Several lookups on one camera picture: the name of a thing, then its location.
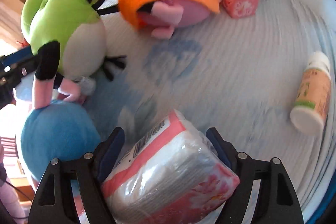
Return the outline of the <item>pink white tissue pack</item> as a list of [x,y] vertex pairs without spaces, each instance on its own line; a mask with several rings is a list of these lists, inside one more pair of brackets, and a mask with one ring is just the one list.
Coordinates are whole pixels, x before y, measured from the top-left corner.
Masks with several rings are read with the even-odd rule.
[[101,191],[121,223],[198,223],[239,182],[205,134],[173,110],[127,151]]

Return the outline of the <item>white pill bottle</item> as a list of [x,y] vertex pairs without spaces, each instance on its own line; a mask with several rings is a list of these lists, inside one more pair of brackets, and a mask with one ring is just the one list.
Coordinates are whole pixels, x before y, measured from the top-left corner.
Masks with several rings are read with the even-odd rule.
[[323,52],[314,52],[309,57],[290,112],[292,124],[304,134],[323,132],[331,95],[330,72],[330,61]]

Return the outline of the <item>pink pig plush blue body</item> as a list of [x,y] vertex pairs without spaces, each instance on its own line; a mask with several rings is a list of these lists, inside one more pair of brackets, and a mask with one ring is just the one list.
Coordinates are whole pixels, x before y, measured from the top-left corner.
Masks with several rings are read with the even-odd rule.
[[100,134],[80,104],[54,100],[32,110],[22,129],[20,155],[34,190],[52,159],[77,160],[100,142]]

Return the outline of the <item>blue plastic storage crate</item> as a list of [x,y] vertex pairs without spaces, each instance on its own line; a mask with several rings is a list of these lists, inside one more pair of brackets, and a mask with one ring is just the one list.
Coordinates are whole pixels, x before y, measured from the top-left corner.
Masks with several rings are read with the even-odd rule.
[[330,185],[313,215],[307,223],[323,223],[335,209],[335,184]]

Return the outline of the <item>green bird plush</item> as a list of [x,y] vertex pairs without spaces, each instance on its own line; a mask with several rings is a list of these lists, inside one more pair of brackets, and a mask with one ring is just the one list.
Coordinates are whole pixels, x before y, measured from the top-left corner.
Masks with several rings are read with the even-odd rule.
[[125,69],[126,57],[108,56],[101,16],[118,12],[117,5],[102,8],[106,0],[26,0],[21,14],[23,37],[37,57],[32,102],[36,109],[51,103],[52,92],[75,102],[90,95],[101,69],[113,81],[112,64]]

